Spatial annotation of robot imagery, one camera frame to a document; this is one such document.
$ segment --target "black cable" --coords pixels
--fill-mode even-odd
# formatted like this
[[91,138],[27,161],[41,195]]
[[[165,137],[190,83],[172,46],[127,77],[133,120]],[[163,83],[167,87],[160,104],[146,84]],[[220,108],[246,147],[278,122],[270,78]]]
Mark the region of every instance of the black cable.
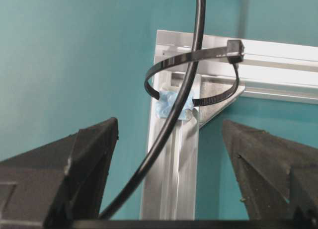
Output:
[[[205,21],[205,2],[206,0],[196,0],[196,15],[192,51],[199,50],[202,47]],[[180,88],[179,94],[153,146],[151,147],[146,158],[141,163],[137,171],[134,173],[129,182],[123,188],[123,190],[110,203],[110,205],[99,215],[100,219],[109,219],[117,212],[117,210],[125,203],[125,201],[131,196],[131,194],[135,191],[138,185],[142,182],[142,180],[154,164],[155,160],[158,158],[188,98],[197,72],[197,68],[198,62],[191,62],[188,64],[188,69],[185,74],[184,81]]]

